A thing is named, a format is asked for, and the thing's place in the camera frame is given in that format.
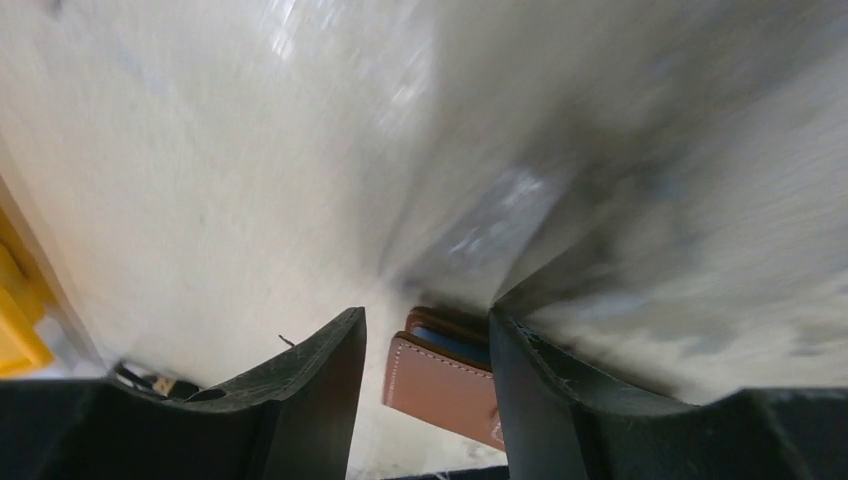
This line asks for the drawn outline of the brown leather card holder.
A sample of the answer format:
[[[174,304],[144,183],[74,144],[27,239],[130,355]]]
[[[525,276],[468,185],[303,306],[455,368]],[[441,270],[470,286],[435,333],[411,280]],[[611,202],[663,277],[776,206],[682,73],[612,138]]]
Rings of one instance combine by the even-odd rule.
[[[481,319],[418,306],[391,339],[382,403],[503,451],[489,331]]]

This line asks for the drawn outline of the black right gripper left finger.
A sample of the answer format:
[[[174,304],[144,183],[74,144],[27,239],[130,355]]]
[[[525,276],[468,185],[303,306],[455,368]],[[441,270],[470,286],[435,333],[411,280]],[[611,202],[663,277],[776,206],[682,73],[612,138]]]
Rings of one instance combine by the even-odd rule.
[[[361,388],[366,316],[185,401],[106,379],[1,385],[5,479],[341,479]]]

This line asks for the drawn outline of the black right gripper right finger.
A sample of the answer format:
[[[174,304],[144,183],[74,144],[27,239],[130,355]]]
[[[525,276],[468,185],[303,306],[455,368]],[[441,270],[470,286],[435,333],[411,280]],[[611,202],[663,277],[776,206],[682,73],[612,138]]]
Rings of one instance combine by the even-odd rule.
[[[843,388],[743,389],[691,405],[621,381],[489,316],[514,479],[843,479]]]

